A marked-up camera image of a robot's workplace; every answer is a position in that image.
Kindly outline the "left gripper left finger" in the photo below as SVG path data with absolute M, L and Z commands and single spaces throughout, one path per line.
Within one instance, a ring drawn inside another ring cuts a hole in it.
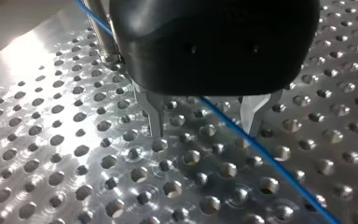
M 150 132 L 153 137 L 163 136 L 163 109 L 164 97 L 158 93 L 148 91 L 135 82 L 132 82 L 135 98 L 142 109 L 147 113 Z

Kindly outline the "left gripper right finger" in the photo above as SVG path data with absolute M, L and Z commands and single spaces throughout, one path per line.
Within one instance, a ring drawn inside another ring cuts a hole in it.
M 242 128 L 252 137 L 260 129 L 267 110 L 271 109 L 282 97 L 283 90 L 270 94 L 243 96 L 241 98 L 241 124 Z

